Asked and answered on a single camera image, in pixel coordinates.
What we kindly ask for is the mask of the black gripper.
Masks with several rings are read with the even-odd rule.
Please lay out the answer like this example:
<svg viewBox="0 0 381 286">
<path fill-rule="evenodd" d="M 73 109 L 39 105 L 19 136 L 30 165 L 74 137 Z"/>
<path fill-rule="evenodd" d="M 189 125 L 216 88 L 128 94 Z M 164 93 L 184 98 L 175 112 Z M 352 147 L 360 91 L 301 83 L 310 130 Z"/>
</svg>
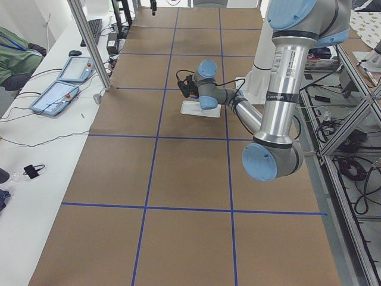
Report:
<svg viewBox="0 0 381 286">
<path fill-rule="evenodd" d="M 198 87 L 191 74 L 187 75 L 183 80 L 178 77 L 177 85 L 185 98 L 199 98 Z"/>
<path fill-rule="evenodd" d="M 150 0 L 150 9 L 152 11 L 152 15 L 156 15 L 157 12 L 157 1 L 156 0 Z"/>
</svg>

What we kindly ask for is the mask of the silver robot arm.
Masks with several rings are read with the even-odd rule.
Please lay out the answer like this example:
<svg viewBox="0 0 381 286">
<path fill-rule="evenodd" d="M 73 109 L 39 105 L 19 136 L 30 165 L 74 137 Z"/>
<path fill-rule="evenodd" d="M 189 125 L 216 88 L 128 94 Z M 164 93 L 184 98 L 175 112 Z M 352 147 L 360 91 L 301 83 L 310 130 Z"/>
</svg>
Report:
<svg viewBox="0 0 381 286">
<path fill-rule="evenodd" d="M 258 111 L 240 89 L 220 88 L 212 60 L 202 61 L 186 79 L 178 80 L 184 97 L 196 96 L 203 110 L 229 106 L 253 134 L 253 142 L 242 153 L 242 164 L 250 177 L 272 181 L 300 169 L 302 149 L 289 132 L 308 52 L 346 41 L 351 6 L 351 1 L 270 3 L 266 20 L 273 31 L 275 51 L 263 111 Z"/>
</svg>

